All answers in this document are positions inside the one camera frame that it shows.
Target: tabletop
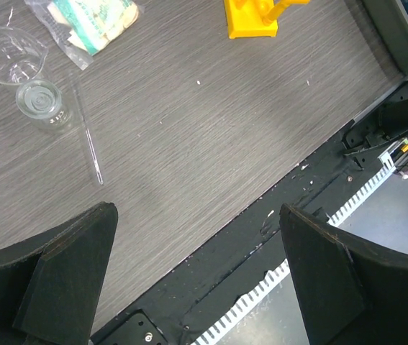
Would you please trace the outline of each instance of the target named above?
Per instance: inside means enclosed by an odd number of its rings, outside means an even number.
[[[77,71],[104,187],[76,133],[40,132],[0,86],[0,248],[99,201],[119,209],[94,331],[402,79],[359,0],[312,0],[278,37],[238,40],[221,0],[146,1]],[[62,82],[73,63],[23,0],[0,0],[0,26],[11,13]]]

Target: orange object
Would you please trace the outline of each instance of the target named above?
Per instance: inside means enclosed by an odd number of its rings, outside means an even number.
[[[230,38],[277,35],[277,18],[294,4],[309,0],[225,0],[227,30]]]

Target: clear plastic packet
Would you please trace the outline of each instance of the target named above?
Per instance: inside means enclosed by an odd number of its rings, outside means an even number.
[[[53,39],[84,70],[138,18],[140,10],[130,0],[24,0],[47,27]]]

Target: glass stirring rod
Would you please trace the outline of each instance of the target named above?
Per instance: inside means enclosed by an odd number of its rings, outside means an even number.
[[[96,156],[96,150],[95,150],[95,145],[94,145],[94,141],[93,138],[91,136],[91,132],[90,132],[90,126],[89,126],[89,121],[86,118],[86,113],[84,111],[84,107],[83,107],[83,99],[82,99],[82,91],[81,91],[81,82],[79,80],[79,77],[73,73],[70,72],[69,73],[69,83],[71,86],[71,89],[73,91],[73,95],[74,95],[74,101],[76,103],[76,111],[78,112],[80,119],[81,119],[81,126],[82,126],[82,130],[84,130],[85,132],[85,138],[87,140],[87,144],[89,146],[89,153],[90,153],[90,158],[91,158],[91,162],[93,163],[92,167],[94,169],[94,174],[96,176],[96,180],[98,182],[99,185],[103,185],[104,184],[104,180],[103,180],[103,175],[101,174],[101,169],[100,169],[100,165],[99,165],[99,161],[98,158]]]

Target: yellow peg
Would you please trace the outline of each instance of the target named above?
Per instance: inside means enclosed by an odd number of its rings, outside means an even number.
[[[309,0],[280,0],[263,18],[265,25],[271,25],[290,5],[306,5]]]
[[[287,7],[309,0],[224,0],[230,38],[277,35],[277,18]]]

